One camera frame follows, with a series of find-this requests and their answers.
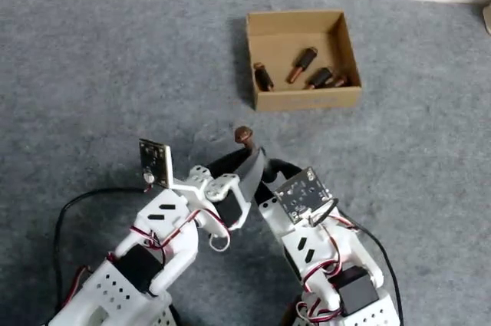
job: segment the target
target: screw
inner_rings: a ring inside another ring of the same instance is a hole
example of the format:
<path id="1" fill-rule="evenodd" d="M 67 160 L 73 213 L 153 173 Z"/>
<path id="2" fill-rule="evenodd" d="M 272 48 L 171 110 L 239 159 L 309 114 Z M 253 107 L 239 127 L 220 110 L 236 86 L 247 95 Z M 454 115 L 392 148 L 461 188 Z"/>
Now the screw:
<path id="1" fill-rule="evenodd" d="M 254 150 L 254 142 L 252 141 L 252 129 L 246 126 L 241 126 L 235 132 L 236 143 L 241 143 L 245 148 Z"/>

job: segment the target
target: copper object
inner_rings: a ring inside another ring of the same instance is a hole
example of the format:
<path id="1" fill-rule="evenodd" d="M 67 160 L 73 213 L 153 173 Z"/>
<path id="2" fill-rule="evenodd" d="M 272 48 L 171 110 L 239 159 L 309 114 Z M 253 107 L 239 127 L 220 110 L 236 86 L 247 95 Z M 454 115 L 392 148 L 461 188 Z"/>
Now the copper object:
<path id="1" fill-rule="evenodd" d="M 275 85 L 263 63 L 254 63 L 254 76 L 261 91 L 273 91 Z"/>
<path id="2" fill-rule="evenodd" d="M 292 84 L 295 82 L 295 80 L 298 78 L 300 73 L 303 72 L 303 69 L 300 67 L 293 68 L 290 74 L 288 75 L 288 78 L 286 78 L 286 81 Z"/>
<path id="3" fill-rule="evenodd" d="M 252 141 L 252 129 L 242 125 L 238 127 L 234 133 L 234 137 L 236 139 L 236 143 L 241 143 L 245 148 L 249 148 L 250 150 L 254 150 L 254 142 Z"/>
<path id="4" fill-rule="evenodd" d="M 305 89 L 322 88 L 330 79 L 332 79 L 332 73 L 329 68 L 320 68 L 308 79 Z"/>
<path id="5" fill-rule="evenodd" d="M 348 86 L 348 78 L 345 75 L 340 75 L 332 81 L 325 84 L 324 88 L 338 88 Z"/>
<path id="6" fill-rule="evenodd" d="M 310 63 L 317 57 L 317 48 L 306 48 L 302 53 L 302 56 L 295 63 L 295 67 L 292 69 L 286 81 L 290 84 L 295 82 L 301 72 L 305 71 Z"/>

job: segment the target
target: rectangular slot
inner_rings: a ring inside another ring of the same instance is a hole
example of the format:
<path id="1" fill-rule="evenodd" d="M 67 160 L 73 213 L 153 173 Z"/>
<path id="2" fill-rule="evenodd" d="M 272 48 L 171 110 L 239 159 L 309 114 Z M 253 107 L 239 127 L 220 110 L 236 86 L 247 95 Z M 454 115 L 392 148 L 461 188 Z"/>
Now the rectangular slot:
<path id="1" fill-rule="evenodd" d="M 297 249 L 301 251 L 305 247 L 306 242 L 307 242 L 307 238 L 302 237 L 302 239 L 300 239 L 300 243 L 298 244 Z"/>
<path id="2" fill-rule="evenodd" d="M 314 249 L 308 250 L 307 255 L 305 256 L 305 263 L 309 263 L 312 260 L 312 258 L 314 257 L 314 252 Z"/>
<path id="3" fill-rule="evenodd" d="M 149 220 L 164 220 L 165 216 L 164 215 L 157 215 L 157 214 L 152 214 L 148 215 Z"/>
<path id="4" fill-rule="evenodd" d="M 176 209 L 176 205 L 160 205 L 160 209 Z"/>

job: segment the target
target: black cylinder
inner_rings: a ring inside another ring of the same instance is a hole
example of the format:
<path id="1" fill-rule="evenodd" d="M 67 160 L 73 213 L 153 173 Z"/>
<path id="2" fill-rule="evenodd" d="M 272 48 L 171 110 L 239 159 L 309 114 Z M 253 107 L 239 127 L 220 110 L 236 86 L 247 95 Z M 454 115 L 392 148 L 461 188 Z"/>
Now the black cylinder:
<path id="1" fill-rule="evenodd" d="M 302 56 L 298 59 L 297 64 L 295 64 L 295 67 L 302 68 L 303 70 L 307 69 L 316 56 L 317 48 L 306 48 Z"/>
<path id="2" fill-rule="evenodd" d="M 314 75 L 310 77 L 308 80 L 308 84 L 314 86 L 315 88 L 319 88 L 328 81 L 329 78 L 332 77 L 332 73 L 327 68 L 321 68 Z"/>
<path id="3" fill-rule="evenodd" d="M 261 91 L 272 91 L 275 84 L 269 77 L 265 66 L 261 63 L 256 63 L 254 64 L 254 69 L 255 82 L 258 84 L 259 89 Z"/>

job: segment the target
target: red wire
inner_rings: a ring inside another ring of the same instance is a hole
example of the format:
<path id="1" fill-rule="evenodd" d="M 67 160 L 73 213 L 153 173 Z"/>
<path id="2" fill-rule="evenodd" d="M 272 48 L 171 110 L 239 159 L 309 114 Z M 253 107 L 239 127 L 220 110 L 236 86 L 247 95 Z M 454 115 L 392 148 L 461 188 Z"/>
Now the red wire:
<path id="1" fill-rule="evenodd" d="M 229 229 L 226 227 L 225 223 L 211 210 L 209 209 L 195 209 L 192 211 L 184 220 L 184 222 L 176 229 L 174 229 L 164 240 L 161 242 L 159 245 L 154 245 L 151 244 L 150 247 L 151 249 L 163 249 L 165 248 L 171 241 L 172 239 L 176 238 L 177 235 L 181 233 L 181 229 L 188 224 L 189 222 L 192 222 L 200 212 L 206 211 L 210 216 L 212 216 L 227 232 L 227 235 L 229 235 Z M 138 234 L 141 234 L 145 238 L 152 240 L 152 242 L 159 241 L 157 237 L 152 237 L 150 234 L 144 232 L 141 229 L 138 229 L 136 226 L 131 226 L 131 230 L 137 232 Z"/>
<path id="2" fill-rule="evenodd" d="M 326 268 L 334 263 L 338 263 L 337 260 L 335 259 L 327 259 L 325 261 L 322 261 L 320 263 L 318 263 L 316 266 L 314 266 L 309 272 L 307 272 L 307 275 L 305 275 L 305 277 L 302 279 L 302 285 L 304 287 L 304 290 L 307 292 L 307 293 L 310 293 L 311 292 L 311 289 L 308 287 L 307 285 L 307 280 L 310 279 L 310 277 L 316 273 L 317 270 L 321 269 L 321 268 Z"/>
<path id="3" fill-rule="evenodd" d="M 75 296 L 75 293 L 77 292 L 78 286 L 80 284 L 80 279 L 81 279 L 82 275 L 84 274 L 84 272 L 86 272 L 86 271 L 91 272 L 91 269 L 86 265 L 80 266 L 77 269 L 77 271 L 75 272 L 74 279 L 71 283 L 70 291 L 68 292 L 68 295 L 62 304 L 62 307 L 67 305 L 71 301 L 71 299 Z"/>

